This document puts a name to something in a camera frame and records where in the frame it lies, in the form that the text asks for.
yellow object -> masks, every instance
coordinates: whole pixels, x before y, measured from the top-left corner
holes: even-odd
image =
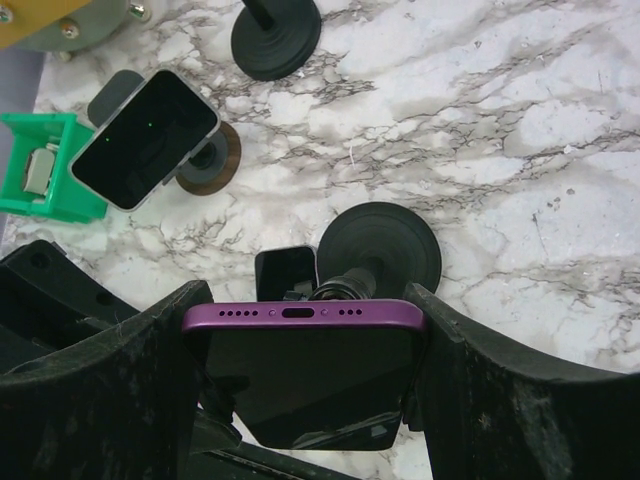
[[[88,3],[91,0],[0,0],[0,7],[13,14],[11,22],[0,23],[0,48],[13,45]]]

marble countertop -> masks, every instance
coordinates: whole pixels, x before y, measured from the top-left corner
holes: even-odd
[[[37,109],[84,117],[117,70],[176,68],[238,131],[236,177],[203,198],[174,180],[88,226],[11,217],[3,254],[56,241],[138,308],[193,279],[250,301],[258,251],[317,245],[347,208],[396,202],[435,231],[453,307],[552,355],[640,370],[636,0],[318,0],[316,54],[272,83],[233,63],[239,1],[153,3],[149,24],[49,59]],[[431,478],[404,431],[387,452],[296,456]]]

gray wall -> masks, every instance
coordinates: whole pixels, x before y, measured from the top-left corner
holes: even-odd
[[[42,53],[0,50],[0,113],[33,111],[43,63]],[[0,179],[4,179],[12,143],[11,132],[0,122]],[[5,221],[5,215],[0,213],[0,239]]]

screw hole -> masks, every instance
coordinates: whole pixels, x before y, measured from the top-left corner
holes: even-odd
[[[110,292],[100,292],[96,295],[96,302],[107,307],[113,304],[113,294]]]
[[[51,260],[44,253],[38,252],[31,255],[31,265],[44,270],[49,267]]]

purple smartphone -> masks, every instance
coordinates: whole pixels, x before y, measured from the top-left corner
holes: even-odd
[[[187,346],[263,446],[384,450],[422,353],[425,318],[401,300],[206,304]]]

